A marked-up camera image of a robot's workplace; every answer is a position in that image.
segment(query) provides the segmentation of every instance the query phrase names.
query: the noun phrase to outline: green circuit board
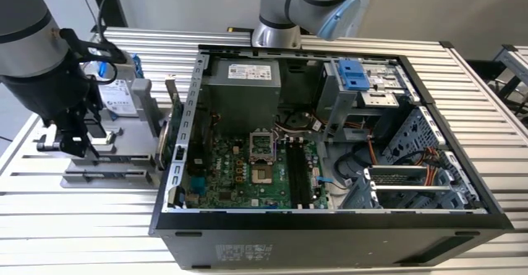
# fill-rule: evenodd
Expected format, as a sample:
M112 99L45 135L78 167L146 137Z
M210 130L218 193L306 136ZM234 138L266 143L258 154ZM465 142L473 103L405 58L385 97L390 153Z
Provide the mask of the green circuit board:
M305 144L304 152L306 159L317 157L314 144ZM292 209L285 143L277 142L273 165L268 166L265 163L252 165L248 158L249 138L214 139L210 169L205 175L205 190L197 198L193 198L193 201L186 200L190 207ZM312 169L306 171L310 193L314 193L310 180ZM320 192L318 198L313 200L313 207L328 208L322 188Z

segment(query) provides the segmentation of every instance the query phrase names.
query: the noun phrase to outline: blue tab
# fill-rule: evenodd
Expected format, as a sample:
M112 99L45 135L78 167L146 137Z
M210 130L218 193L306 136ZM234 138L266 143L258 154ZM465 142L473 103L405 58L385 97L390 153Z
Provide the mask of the blue tab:
M356 60L338 60L338 75L342 87L349 91L368 91L370 82L364 73L361 63Z
M132 60L133 60L133 64L134 64L134 72L136 72L136 77L137 78L145 78L145 76L142 75L142 68L141 68L141 59L140 56L137 54L132 54Z
M106 63L98 63L98 77L104 77L106 73Z
M333 179L326 178L326 177L321 177L321 176L317 176L317 177L316 177L316 180L317 180L317 181L321 181L321 182L333 182Z

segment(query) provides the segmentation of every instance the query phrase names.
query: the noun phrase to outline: blue drive latch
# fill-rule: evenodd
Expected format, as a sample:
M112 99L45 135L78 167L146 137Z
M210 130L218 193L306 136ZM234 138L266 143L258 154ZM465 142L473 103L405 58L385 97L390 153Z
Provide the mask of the blue drive latch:
M338 75L342 79L342 87L350 91L368 91L370 82L364 73L361 63L353 60L338 60Z

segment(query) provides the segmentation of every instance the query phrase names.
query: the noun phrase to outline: motherboard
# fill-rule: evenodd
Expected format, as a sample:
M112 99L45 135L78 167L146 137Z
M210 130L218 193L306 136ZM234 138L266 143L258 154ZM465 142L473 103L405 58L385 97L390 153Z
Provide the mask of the motherboard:
M204 175L190 178L188 207L328 208L324 186L317 182L320 162L314 142L289 143L269 138L262 134L214 138L209 168ZM254 154L272 156L256 159Z

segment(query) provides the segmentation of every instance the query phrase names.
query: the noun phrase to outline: power supply label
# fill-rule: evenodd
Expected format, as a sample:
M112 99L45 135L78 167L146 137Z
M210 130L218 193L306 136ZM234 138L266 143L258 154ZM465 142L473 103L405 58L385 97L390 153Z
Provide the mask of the power supply label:
M272 244L218 244L216 256L218 261L268 261Z
M272 80L272 67L261 65L229 65L228 78Z

